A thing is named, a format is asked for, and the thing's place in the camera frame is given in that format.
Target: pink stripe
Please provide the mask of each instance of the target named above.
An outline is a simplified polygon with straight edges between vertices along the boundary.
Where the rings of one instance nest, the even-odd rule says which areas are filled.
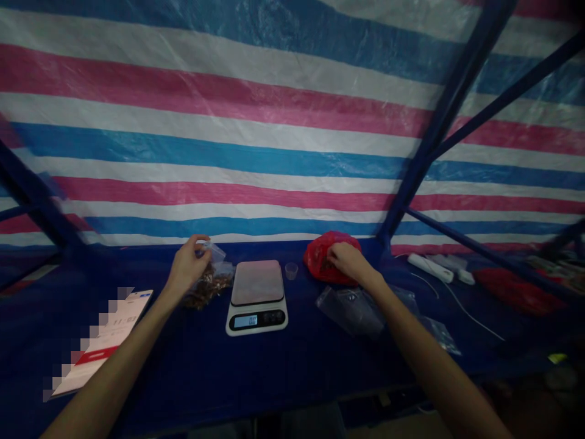
[[[411,207],[416,210],[491,210],[578,215],[585,213],[585,203],[578,201],[488,195],[417,195]]]
[[[79,230],[93,230],[83,218],[75,214],[65,215]],[[0,235],[11,235],[17,233],[41,232],[42,230],[35,224],[28,215],[21,215],[15,218],[5,219],[0,223]]]
[[[223,183],[136,183],[75,177],[55,177],[55,181],[73,200],[137,202],[153,205],[220,202],[366,212],[387,210],[394,199],[394,195],[387,194],[285,191]]]
[[[0,45],[10,63],[0,91],[66,96],[111,104],[264,123],[421,137],[431,111],[235,78],[57,56]],[[458,126],[469,118],[460,118]],[[469,142],[585,155],[585,132],[488,121]]]
[[[17,292],[25,289],[29,285],[32,285],[34,280],[19,280],[11,287],[6,288],[4,291],[0,291],[1,297],[9,297],[15,295]]]
[[[521,244],[521,243],[484,243],[485,247],[491,248],[492,250],[498,252],[508,252],[508,251],[525,251],[525,250],[534,250],[535,248],[540,248],[542,246],[541,243],[534,243],[534,244]],[[456,254],[456,253],[473,253],[473,250],[461,245],[461,244],[442,244],[442,245],[435,245],[435,244],[424,244],[420,246],[416,245],[408,245],[408,244],[401,244],[401,245],[392,245],[391,246],[392,255],[402,255],[402,254]]]
[[[459,0],[459,2],[484,6],[486,0]],[[571,11],[569,1],[566,0],[519,0],[514,9],[514,15],[544,20],[574,21],[574,13]]]
[[[193,182],[123,182],[118,180],[55,177],[70,199],[80,201],[137,202],[151,205],[195,203],[269,204],[301,209],[344,212],[387,210],[394,195],[286,191],[247,185]],[[576,201],[478,195],[417,195],[417,210],[493,210],[550,213],[585,213]]]

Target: left hand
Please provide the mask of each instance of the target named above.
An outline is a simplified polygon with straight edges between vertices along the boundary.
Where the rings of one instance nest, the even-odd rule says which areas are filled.
[[[203,247],[202,244],[197,244],[199,240],[209,241],[210,238],[207,235],[193,235],[177,251],[169,279],[160,298],[168,298],[174,305],[178,305],[189,288],[199,280],[211,260],[211,250],[199,258],[195,255],[195,252]]]

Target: striped tarp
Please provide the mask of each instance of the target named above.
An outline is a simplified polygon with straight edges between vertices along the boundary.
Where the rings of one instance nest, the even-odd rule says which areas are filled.
[[[456,126],[575,34],[556,2],[520,3]],[[480,12],[458,0],[0,0],[0,112],[91,242],[370,237]],[[576,222],[584,77],[581,56],[468,136],[413,207],[501,250]],[[22,218],[0,234],[45,239]],[[461,247],[406,217],[392,250]]]

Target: table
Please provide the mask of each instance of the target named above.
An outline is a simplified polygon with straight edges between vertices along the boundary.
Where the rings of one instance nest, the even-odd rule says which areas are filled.
[[[374,239],[360,240],[366,257],[390,283],[416,294],[422,314],[444,323],[472,377],[506,376],[544,367],[542,359],[505,362],[491,334],[473,323],[444,286],[384,252]],[[387,330],[376,342],[352,338],[314,305],[325,284],[302,264],[306,241],[230,243],[227,261],[277,259],[299,266],[284,278],[289,312],[285,330],[229,337],[225,319],[230,291],[203,311],[177,309],[163,329],[113,429],[114,437],[153,437],[259,413],[334,401],[381,388],[409,387],[414,376]],[[75,343],[98,324],[118,287],[164,286],[178,246],[104,248],[69,256],[40,281],[0,304],[0,413],[3,437],[37,437],[71,399],[42,402],[50,377],[69,362]],[[410,271],[424,276],[435,293]],[[506,337],[526,324],[477,287],[454,285],[475,318]]]

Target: white cable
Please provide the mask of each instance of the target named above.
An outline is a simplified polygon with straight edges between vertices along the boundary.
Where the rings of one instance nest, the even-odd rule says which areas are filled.
[[[506,341],[503,337],[501,337],[498,334],[496,334],[494,331],[492,331],[490,328],[488,328],[487,326],[485,326],[483,323],[477,321],[470,313],[467,312],[467,310],[463,307],[463,305],[461,305],[461,302],[459,302],[459,299],[457,298],[457,296],[455,296],[455,293],[453,292],[453,290],[445,282],[443,282],[443,285],[445,285],[447,287],[447,289],[449,290],[449,292],[453,296],[453,299],[455,299],[455,302],[457,302],[457,304],[463,310],[463,312],[465,314],[467,314],[467,317],[469,317],[471,320],[473,320],[474,322],[476,322],[479,326],[481,326],[486,331],[488,331],[491,334],[493,334],[495,337],[499,338],[501,341]]]
[[[429,283],[429,282],[428,282],[428,281],[427,281],[427,280],[426,280],[424,277],[420,277],[418,274],[414,274],[414,273],[411,273],[411,274],[412,274],[413,276],[416,276],[416,277],[418,277],[419,279],[422,279],[422,280],[424,280],[424,281],[425,281],[425,283],[426,283],[426,284],[427,284],[429,287],[431,287],[431,290],[433,290],[433,291],[434,291],[435,295],[437,296],[437,299],[439,298],[439,293],[437,293],[437,290],[435,290],[435,289],[433,288],[433,286],[432,286],[432,285],[431,285],[431,284],[430,284],[430,283]]]
[[[427,267],[433,271],[433,267],[431,267],[431,265],[427,262],[427,258],[423,257],[423,260],[425,261],[425,263],[427,264]],[[483,329],[485,329],[486,331],[488,331],[489,333],[491,333],[493,336],[499,338],[501,341],[506,341],[503,337],[499,336],[498,334],[496,334],[494,331],[492,331],[490,328],[488,328],[487,326],[485,326],[483,323],[479,322],[477,319],[475,319],[470,313],[467,312],[467,310],[463,307],[463,305],[461,305],[461,302],[459,302],[459,299],[457,298],[457,296],[455,295],[455,293],[453,292],[453,290],[442,280],[439,279],[441,282],[443,282],[443,285],[445,285],[445,287],[447,287],[447,289],[449,290],[449,292],[451,293],[451,295],[453,296],[453,299],[455,299],[455,302],[457,302],[457,304],[459,305],[459,308],[461,308],[461,310],[467,315],[467,317],[469,317],[471,320],[473,320],[474,322],[476,322],[479,326],[481,326]]]
[[[436,410],[425,410],[422,409],[420,406],[416,407],[417,409],[419,409],[419,412],[424,413],[425,415],[432,415],[433,413],[436,413]]]

